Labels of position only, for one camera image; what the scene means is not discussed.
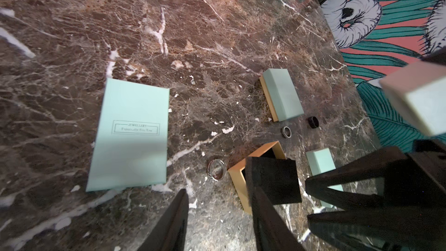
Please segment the black foam ring insert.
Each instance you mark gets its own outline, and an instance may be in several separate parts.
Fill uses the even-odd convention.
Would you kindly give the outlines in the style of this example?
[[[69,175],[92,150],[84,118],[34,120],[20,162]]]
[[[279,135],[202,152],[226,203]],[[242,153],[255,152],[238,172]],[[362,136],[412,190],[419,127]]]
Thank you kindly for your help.
[[[290,159],[247,158],[246,167],[254,163],[255,185],[260,187],[273,205],[302,202],[296,162]],[[253,188],[249,189],[252,201]]]

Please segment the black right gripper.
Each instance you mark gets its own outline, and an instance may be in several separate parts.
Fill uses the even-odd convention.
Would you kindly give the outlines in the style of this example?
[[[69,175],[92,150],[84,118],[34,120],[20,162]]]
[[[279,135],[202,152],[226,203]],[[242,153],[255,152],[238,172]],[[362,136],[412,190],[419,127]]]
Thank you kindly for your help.
[[[416,140],[408,153],[387,146],[308,178],[305,190],[318,199],[376,199],[330,187],[377,178],[383,187],[380,209],[309,215],[311,233],[341,251],[444,251],[446,145]]]

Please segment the mint green box lid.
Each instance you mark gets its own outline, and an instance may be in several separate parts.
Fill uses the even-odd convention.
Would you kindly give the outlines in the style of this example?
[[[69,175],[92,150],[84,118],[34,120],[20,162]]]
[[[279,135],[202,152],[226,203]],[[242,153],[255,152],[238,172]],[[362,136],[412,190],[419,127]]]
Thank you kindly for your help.
[[[268,69],[262,76],[272,98],[279,122],[304,114],[296,88],[287,69]]]

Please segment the tan ring box base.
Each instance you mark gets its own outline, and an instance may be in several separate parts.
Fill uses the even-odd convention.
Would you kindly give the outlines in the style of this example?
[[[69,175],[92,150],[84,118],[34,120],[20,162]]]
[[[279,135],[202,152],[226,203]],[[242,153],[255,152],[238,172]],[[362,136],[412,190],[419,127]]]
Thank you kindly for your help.
[[[260,83],[261,83],[261,86],[262,86],[262,90],[263,90],[263,92],[264,92],[264,94],[266,96],[268,107],[269,107],[269,110],[270,110],[271,115],[272,115],[272,120],[274,122],[278,122],[278,116],[277,116],[276,110],[274,108],[274,104],[272,102],[272,98],[270,96],[270,93],[268,91],[268,88],[267,88],[267,85],[266,85],[266,82],[265,82],[263,76],[260,76]]]

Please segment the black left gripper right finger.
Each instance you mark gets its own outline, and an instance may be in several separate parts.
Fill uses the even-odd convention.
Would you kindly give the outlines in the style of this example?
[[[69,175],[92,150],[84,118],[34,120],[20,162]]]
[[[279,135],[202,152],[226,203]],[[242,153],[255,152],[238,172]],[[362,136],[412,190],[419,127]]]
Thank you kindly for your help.
[[[258,251],[305,251],[260,187],[253,188],[252,212]]]

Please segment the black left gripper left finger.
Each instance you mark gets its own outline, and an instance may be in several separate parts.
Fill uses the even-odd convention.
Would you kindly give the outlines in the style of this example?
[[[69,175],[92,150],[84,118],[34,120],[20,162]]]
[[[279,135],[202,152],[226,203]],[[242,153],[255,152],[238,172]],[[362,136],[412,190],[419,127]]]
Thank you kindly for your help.
[[[183,251],[188,211],[189,197],[181,189],[137,251]]]

